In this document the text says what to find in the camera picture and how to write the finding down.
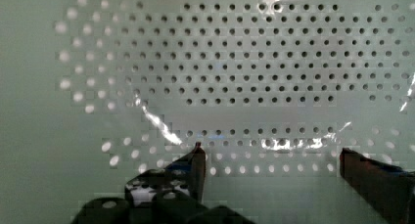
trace perforated panel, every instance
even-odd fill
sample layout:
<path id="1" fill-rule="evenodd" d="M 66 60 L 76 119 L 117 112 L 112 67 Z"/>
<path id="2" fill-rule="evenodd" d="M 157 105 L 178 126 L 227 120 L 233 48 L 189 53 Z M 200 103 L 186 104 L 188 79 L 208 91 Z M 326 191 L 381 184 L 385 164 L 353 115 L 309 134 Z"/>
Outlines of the perforated panel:
<path id="1" fill-rule="evenodd" d="M 202 141 L 207 205 L 257 223 L 384 223 L 338 156 L 415 168 L 414 5 L 65 0 L 49 21 L 57 87 L 113 129 L 91 135 L 105 169 L 133 176 Z"/>

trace black plastic part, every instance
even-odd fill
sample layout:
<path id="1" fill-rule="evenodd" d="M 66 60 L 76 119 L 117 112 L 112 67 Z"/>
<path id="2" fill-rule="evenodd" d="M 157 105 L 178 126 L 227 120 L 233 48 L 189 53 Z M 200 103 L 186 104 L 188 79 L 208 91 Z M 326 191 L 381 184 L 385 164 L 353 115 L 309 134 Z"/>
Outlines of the black plastic part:
<path id="1" fill-rule="evenodd" d="M 185 194 L 173 191 L 174 198 L 165 196 L 171 192 L 156 195 L 153 202 L 153 215 L 156 223 L 168 224 L 254 224 L 226 206 L 207 209 Z"/>
<path id="2" fill-rule="evenodd" d="M 415 224 L 415 176 L 350 149 L 340 156 L 341 175 L 391 224 Z"/>
<path id="3" fill-rule="evenodd" d="M 174 199 L 166 199 L 167 194 L 174 194 Z M 165 191 L 155 196 L 153 217 L 156 223 L 185 224 L 189 220 L 208 210 L 205 206 L 178 191 Z"/>
<path id="4" fill-rule="evenodd" d="M 115 206 L 105 206 L 112 202 Z M 128 202 L 119 198 L 99 198 L 88 202 L 76 215 L 72 224 L 129 224 Z"/>

